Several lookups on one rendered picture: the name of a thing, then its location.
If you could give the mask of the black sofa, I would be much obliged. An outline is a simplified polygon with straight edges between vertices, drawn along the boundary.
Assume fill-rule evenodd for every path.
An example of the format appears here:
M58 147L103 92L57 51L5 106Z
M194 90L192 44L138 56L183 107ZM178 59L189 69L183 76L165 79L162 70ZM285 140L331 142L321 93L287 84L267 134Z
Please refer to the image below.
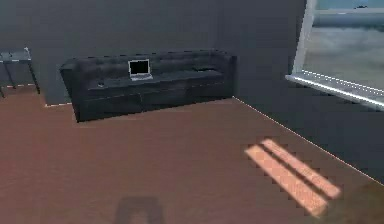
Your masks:
M148 59L152 79L132 81L128 62ZM234 95L237 57L209 49L72 58L60 74L79 122Z

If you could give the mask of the white laptop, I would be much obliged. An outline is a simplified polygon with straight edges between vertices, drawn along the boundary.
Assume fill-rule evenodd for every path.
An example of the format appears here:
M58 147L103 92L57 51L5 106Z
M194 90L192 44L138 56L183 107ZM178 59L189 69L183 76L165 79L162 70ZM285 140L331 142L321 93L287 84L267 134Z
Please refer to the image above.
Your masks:
M132 81L152 79L150 61L148 59L131 60L128 62L129 76Z

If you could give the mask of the white framed window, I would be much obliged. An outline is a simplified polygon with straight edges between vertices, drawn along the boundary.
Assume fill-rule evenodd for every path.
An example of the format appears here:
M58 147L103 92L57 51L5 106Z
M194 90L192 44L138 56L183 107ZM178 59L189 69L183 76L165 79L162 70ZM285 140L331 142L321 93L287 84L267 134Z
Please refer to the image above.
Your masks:
M384 0L305 0L286 79L384 111Z

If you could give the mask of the grey glass table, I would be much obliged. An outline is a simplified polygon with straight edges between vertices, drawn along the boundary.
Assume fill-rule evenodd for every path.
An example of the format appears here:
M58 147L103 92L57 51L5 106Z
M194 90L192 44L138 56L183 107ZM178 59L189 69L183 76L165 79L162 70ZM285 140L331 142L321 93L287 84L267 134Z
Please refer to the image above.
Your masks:
M29 72L31 74L33 85L35 86L37 93L40 94L41 89L40 89L40 86L38 84L35 71L33 69L32 57L31 57L31 53L30 53L30 50L28 47L24 47L22 50L17 50L17 51L2 51L2 52L0 52L0 64L3 65L5 72L8 76L8 80L11 83L11 87L13 89L16 88L16 84L15 84L14 79L11 75L11 72L8 68L8 65L9 64L15 64L15 63L28 65L28 69L29 69Z

